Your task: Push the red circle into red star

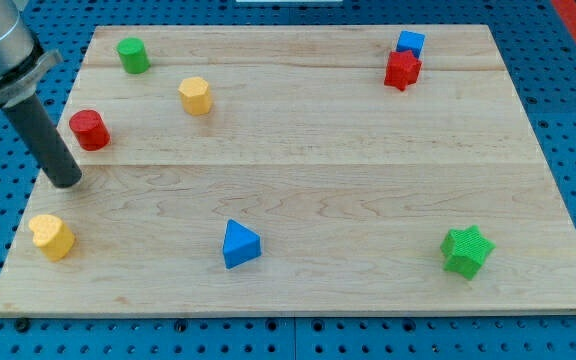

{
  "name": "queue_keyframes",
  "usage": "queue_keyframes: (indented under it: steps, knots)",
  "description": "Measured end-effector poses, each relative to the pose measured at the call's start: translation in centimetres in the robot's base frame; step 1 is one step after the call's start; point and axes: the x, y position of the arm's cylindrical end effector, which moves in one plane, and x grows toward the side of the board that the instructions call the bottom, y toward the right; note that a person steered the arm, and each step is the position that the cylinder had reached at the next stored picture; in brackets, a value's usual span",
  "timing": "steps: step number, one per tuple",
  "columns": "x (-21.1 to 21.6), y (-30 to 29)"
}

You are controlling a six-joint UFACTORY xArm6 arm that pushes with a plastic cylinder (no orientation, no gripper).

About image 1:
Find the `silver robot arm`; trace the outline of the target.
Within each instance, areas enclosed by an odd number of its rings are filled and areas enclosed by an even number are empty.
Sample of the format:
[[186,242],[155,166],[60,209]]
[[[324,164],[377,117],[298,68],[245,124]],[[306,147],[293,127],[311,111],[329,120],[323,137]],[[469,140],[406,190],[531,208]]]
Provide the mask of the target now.
[[42,47],[13,1],[0,0],[0,108],[34,95],[40,80],[62,61],[58,50]]

